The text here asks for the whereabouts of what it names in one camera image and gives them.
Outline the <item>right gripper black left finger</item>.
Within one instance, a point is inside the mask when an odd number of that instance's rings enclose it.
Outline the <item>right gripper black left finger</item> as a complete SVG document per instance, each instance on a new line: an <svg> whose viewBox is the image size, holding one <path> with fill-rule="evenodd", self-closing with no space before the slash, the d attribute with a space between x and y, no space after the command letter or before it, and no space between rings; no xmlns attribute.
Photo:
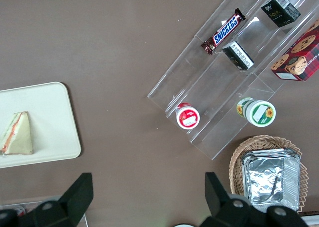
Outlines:
<svg viewBox="0 0 319 227"><path fill-rule="evenodd" d="M58 200L48 200L19 217L20 227L76 227L93 199L91 173L82 173Z"/></svg>

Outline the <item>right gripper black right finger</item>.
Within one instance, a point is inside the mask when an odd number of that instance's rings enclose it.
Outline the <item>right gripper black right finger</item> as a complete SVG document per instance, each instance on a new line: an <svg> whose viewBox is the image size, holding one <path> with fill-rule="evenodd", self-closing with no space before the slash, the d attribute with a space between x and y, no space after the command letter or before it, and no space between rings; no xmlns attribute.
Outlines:
<svg viewBox="0 0 319 227"><path fill-rule="evenodd" d="M240 198L231 198L215 172L205 173L205 198L211 215L202 227L267 227L266 215Z"/></svg>

